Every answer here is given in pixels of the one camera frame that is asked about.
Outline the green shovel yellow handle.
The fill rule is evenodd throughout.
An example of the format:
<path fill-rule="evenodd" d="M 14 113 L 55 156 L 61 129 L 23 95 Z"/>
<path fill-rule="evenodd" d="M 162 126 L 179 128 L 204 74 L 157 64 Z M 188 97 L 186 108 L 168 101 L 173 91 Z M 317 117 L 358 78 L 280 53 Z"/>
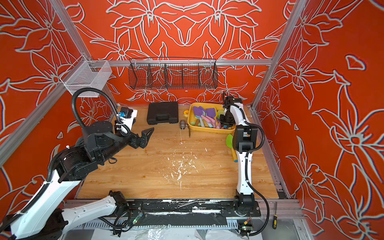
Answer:
<path fill-rule="evenodd" d="M 231 150 L 231 154 L 232 154 L 234 162 L 237 163 L 238 162 L 238 157 L 237 157 L 236 151 L 235 151 L 235 149 L 233 147 L 233 135 L 229 134 L 227 136 L 227 138 L 226 138 L 226 145 Z"/>

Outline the purple shovel pink handle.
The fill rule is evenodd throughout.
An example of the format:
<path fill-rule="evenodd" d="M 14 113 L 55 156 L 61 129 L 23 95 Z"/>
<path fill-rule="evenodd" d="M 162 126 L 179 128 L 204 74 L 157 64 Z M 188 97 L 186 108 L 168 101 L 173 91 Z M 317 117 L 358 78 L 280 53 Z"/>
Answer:
<path fill-rule="evenodd" d="M 206 109 L 206 115 L 212 119 L 212 123 L 215 123 L 215 128 L 221 127 L 220 122 L 217 119 L 217 110 L 215 108 Z"/>
<path fill-rule="evenodd" d="M 195 118 L 197 118 L 200 121 L 201 127 L 203 128 L 212 127 L 209 120 L 205 117 L 205 110 L 202 107 L 193 107 L 193 112 L 194 112 Z"/>

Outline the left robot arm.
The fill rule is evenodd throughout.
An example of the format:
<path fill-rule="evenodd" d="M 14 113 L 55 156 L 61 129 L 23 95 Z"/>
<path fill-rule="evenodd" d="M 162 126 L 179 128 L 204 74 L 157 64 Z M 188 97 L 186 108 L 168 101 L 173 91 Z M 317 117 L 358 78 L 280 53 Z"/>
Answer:
<path fill-rule="evenodd" d="M 103 95 L 103 91 L 87 87 L 75 91 L 71 107 L 82 129 L 77 143 L 57 153 L 48 165 L 45 181 L 28 203 L 3 219 L 2 232 L 10 232 L 13 240 L 57 240 L 63 234 L 94 219 L 107 222 L 109 216 L 123 216 L 130 206 L 120 191 L 110 191 L 101 200 L 78 208 L 60 209 L 64 198 L 91 172 L 105 162 L 115 162 L 116 154 L 127 146 L 145 148 L 154 128 L 135 134 L 131 128 L 137 111 L 112 106 L 116 121 L 97 121 L 87 126 L 78 113 L 77 99 L 86 92 Z"/>

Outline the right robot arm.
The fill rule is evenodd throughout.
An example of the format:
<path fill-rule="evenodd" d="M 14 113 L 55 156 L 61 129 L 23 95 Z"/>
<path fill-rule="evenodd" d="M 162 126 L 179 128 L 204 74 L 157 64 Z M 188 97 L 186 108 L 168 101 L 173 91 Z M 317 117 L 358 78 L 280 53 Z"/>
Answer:
<path fill-rule="evenodd" d="M 225 114 L 220 117 L 222 126 L 234 127 L 233 149 L 238 157 L 238 184 L 234 199 L 234 212 L 249 216 L 237 230 L 241 237 L 250 238 L 260 235 L 266 228 L 270 219 L 270 207 L 267 199 L 252 184 L 252 168 L 254 152 L 260 150 L 266 136 L 263 128 L 257 124 L 252 124 L 246 116 L 243 101 L 240 98 L 223 94 L 223 108 Z M 258 230 L 248 230 L 252 220 L 253 211 L 257 209 L 255 196 L 259 196 L 266 204 L 267 214 L 263 225 Z"/>

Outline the yellow plastic storage box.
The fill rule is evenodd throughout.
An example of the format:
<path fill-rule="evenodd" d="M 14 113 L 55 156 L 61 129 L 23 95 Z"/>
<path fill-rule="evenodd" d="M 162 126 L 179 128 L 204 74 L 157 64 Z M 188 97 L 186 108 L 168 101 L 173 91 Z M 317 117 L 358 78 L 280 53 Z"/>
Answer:
<path fill-rule="evenodd" d="M 202 107 L 205 110 L 205 117 L 209 120 L 212 127 L 201 127 L 200 121 L 195 118 L 193 107 Z M 220 115 L 225 113 L 225 109 L 220 104 L 212 104 L 212 103 L 192 103 L 190 105 L 190 113 L 188 117 L 188 124 L 190 126 L 191 130 L 194 131 L 202 131 L 202 132 L 209 132 L 209 133 L 218 133 L 218 134 L 233 134 L 235 131 L 235 126 L 224 128 L 225 126 L 221 126 L 219 129 L 215 128 L 215 123 L 212 123 L 212 119 L 206 115 L 206 109 L 208 108 L 215 108 L 217 110 L 217 119 L 220 121 Z"/>

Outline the black plastic tool case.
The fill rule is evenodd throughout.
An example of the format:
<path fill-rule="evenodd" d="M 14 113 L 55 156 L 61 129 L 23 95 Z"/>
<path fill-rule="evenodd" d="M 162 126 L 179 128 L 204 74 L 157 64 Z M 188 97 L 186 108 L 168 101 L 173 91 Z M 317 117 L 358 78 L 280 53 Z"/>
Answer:
<path fill-rule="evenodd" d="M 179 105 L 177 102 L 150 103 L 148 107 L 147 123 L 177 124 L 179 122 Z"/>

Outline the yellow black screwdriver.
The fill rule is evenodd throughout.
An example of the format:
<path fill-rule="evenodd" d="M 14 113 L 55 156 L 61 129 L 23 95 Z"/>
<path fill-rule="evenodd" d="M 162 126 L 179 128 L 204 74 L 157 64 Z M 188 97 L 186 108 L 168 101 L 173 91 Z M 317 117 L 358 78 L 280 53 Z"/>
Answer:
<path fill-rule="evenodd" d="M 274 230 L 277 229 L 277 220 L 278 220 L 278 216 L 277 216 L 277 215 L 274 215 L 274 216 L 273 216 L 273 223 L 272 223 L 272 228 L 273 228 Z"/>

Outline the clear plastic wall bin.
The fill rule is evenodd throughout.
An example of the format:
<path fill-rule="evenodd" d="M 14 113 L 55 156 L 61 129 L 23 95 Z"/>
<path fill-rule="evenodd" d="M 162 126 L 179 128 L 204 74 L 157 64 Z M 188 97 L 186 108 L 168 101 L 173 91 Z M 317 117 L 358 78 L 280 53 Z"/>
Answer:
<path fill-rule="evenodd" d="M 95 88 L 102 90 L 112 74 L 112 69 L 108 61 L 97 61 L 96 66 L 82 60 L 64 72 L 64 77 L 60 81 L 64 84 L 67 91 L 73 95 L 77 90 L 83 88 Z"/>

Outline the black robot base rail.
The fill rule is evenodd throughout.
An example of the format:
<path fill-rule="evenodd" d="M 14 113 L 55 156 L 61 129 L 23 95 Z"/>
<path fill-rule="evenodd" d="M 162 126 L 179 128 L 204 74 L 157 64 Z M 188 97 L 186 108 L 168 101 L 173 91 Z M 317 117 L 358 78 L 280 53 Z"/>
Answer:
<path fill-rule="evenodd" d="M 260 217 L 257 202 L 254 205 L 236 203 L 233 199 L 130 199 L 114 210 L 108 217 L 116 217 L 125 210 L 131 215 L 138 213 L 173 215 L 173 214 L 219 214 L 223 217 Z"/>

